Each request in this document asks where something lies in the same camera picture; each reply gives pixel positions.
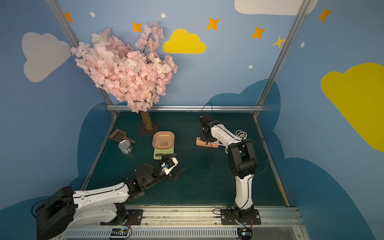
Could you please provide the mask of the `aluminium frame post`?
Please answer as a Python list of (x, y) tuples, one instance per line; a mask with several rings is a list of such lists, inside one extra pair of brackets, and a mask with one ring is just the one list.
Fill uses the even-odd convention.
[(285, 62), (285, 59), (296, 39), (296, 36), (297, 34), (299, 33), (300, 31), (300, 28), (307, 16), (307, 10), (310, 6), (310, 3), (311, 1), (310, 0), (304, 0), (302, 1), (301, 5), (299, 6), (299, 10), (294, 18), (294, 21), (289, 29), (289, 32), (287, 34), (287, 37), (286, 37), (286, 41), (284, 42), (284, 45), (282, 46), (280, 52), (279, 52), (279, 55), (278, 55), (278, 58), (274, 64), (274, 67), (271, 71), (271, 74), (269, 76), (269, 78), (267, 79), (267, 82), (266, 84), (264, 85), (264, 88), (261, 92), (261, 95), (257, 101), (257, 104), (256, 106), (260, 106), (260, 107), (263, 107), (264, 106), (264, 103), (272, 89), (272, 86), (274, 84), (274, 82), (276, 81), (277, 79), (277, 76)]

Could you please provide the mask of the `brown litter scoop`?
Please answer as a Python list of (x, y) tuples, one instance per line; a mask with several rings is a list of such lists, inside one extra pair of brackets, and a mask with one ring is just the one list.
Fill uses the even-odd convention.
[(135, 144), (136, 141), (133, 140), (133, 139), (130, 139), (127, 137), (127, 133), (123, 130), (120, 130), (120, 129), (116, 129), (110, 136), (109, 136), (109, 139), (111, 140), (114, 140), (116, 142), (122, 142), (124, 140), (127, 140), (129, 142), (131, 142), (132, 144)]

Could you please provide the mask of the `orange power strip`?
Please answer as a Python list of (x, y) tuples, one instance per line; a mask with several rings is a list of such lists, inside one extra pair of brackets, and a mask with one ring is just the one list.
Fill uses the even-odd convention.
[(208, 148), (218, 148), (220, 144), (219, 144), (218, 141), (215, 141), (215, 142), (206, 142), (206, 141), (201, 140), (200, 137), (197, 137), (197, 139), (196, 139), (196, 145), (197, 145), (197, 146), (201, 146), (201, 147), (208, 147)]

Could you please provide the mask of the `pink panda dish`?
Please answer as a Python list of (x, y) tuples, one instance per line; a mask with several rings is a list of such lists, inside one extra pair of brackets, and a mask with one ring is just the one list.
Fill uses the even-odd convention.
[(160, 131), (154, 134), (152, 145), (158, 150), (167, 150), (174, 146), (175, 135), (171, 131)]

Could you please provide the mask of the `slotted aluminium base rail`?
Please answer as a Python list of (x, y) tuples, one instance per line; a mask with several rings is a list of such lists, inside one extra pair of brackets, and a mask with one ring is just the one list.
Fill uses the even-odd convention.
[(119, 226), (71, 227), (57, 240), (308, 240), (302, 216), (291, 207), (256, 207), (236, 220), (224, 206), (129, 206)]

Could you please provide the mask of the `aluminium frame rail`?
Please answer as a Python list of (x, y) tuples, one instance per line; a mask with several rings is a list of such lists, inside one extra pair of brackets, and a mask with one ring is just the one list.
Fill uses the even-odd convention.
[(261, 112), (263, 106), (152, 106), (153, 112)]

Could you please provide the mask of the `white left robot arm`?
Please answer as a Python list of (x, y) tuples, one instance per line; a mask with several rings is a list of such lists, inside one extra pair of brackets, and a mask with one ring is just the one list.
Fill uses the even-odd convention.
[(142, 197), (145, 191), (172, 175), (178, 165), (176, 154), (162, 156), (159, 167), (144, 164), (123, 182), (100, 189), (73, 191), (63, 187), (36, 208), (37, 239), (50, 240), (71, 227), (119, 225), (129, 220), (127, 201)]

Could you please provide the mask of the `pink cherry blossom tree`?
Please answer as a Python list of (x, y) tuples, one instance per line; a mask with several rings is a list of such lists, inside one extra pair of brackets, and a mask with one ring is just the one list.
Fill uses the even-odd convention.
[(151, 120), (149, 109), (165, 96), (178, 66), (171, 56), (161, 58), (156, 52), (164, 39), (163, 28), (151, 22), (143, 29), (134, 47), (107, 28), (92, 35), (91, 45), (80, 42), (71, 53), (97, 88), (127, 103), (133, 113), (141, 114), (141, 134), (150, 134), (158, 126)]

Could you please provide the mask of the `silver tin can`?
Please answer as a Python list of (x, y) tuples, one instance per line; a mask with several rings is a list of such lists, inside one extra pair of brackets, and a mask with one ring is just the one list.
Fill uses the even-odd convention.
[(118, 147), (121, 150), (121, 152), (125, 155), (130, 154), (133, 150), (132, 143), (129, 140), (122, 140), (118, 144)]

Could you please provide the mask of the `green electronic scale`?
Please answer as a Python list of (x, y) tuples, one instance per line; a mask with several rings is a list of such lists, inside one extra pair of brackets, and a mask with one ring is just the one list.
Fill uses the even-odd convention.
[(169, 149), (154, 149), (153, 158), (155, 160), (161, 160), (163, 155), (173, 155), (174, 154), (174, 146)]

